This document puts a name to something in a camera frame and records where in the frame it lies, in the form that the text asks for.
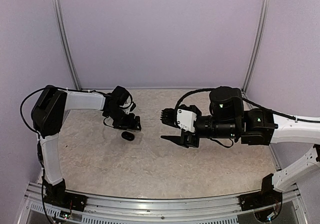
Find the black earbud charging case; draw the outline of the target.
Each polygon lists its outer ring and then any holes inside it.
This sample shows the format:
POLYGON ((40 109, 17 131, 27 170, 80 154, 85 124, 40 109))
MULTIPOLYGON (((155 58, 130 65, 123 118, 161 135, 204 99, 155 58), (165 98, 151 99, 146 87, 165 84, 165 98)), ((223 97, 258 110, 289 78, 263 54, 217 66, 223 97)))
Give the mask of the black earbud charging case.
POLYGON ((133 141, 135 139, 135 135, 127 131, 123 131, 121 137, 127 141, 133 141))

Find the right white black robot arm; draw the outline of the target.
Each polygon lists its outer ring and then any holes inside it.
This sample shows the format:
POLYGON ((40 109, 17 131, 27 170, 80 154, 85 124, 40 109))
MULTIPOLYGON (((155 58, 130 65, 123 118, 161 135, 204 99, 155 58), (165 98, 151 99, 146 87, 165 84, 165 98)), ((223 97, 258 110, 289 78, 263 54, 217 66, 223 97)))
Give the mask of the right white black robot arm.
POLYGON ((161 122, 181 130, 179 136, 163 135, 184 148, 197 148, 200 139, 214 142, 219 139, 240 141, 247 145, 270 145, 278 143, 307 143, 312 147, 297 161, 274 174, 263 178, 261 190, 256 194, 256 202, 266 206, 275 198, 275 192, 284 192, 289 186, 306 174, 320 168, 319 120, 316 118, 290 116, 255 104, 255 108, 244 110, 244 102, 238 88, 220 86, 207 88, 209 93, 208 116, 203 116, 195 105, 186 106, 182 101, 201 90, 184 94, 174 108, 161 112, 161 122))

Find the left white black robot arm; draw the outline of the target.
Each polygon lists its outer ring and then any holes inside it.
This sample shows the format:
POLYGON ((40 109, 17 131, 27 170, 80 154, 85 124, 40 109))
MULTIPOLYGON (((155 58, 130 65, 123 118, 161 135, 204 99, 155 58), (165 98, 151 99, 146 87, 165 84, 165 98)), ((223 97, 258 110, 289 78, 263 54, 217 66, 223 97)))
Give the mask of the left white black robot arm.
POLYGON ((141 131, 140 117, 133 114, 135 107, 130 92, 121 86, 110 93, 67 90, 52 85, 42 90, 32 109, 31 119, 38 135, 38 157, 44 171, 42 182, 48 198, 59 206, 70 201, 58 158, 58 137, 65 111, 101 111, 103 117, 112 120, 112 128, 141 131))

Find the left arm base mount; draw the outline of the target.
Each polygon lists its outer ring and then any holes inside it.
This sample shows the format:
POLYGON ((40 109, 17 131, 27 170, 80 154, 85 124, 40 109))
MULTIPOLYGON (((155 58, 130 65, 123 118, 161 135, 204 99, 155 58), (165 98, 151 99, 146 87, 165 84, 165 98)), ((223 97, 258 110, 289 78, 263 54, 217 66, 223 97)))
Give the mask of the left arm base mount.
POLYGON ((86 206, 87 198, 88 197, 85 195, 65 192, 60 197, 47 195, 44 197, 44 202, 69 209, 71 211, 76 210, 83 212, 86 206))

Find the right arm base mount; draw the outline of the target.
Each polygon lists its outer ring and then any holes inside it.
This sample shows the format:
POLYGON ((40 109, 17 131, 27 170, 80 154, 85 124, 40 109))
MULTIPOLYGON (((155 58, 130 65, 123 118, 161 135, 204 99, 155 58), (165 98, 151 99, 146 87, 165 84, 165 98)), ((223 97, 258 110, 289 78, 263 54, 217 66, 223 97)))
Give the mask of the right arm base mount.
POLYGON ((257 191, 249 194, 242 194, 238 198, 242 211, 247 211, 280 203, 283 200, 282 196, 283 194, 281 192, 272 190, 265 193, 257 191))

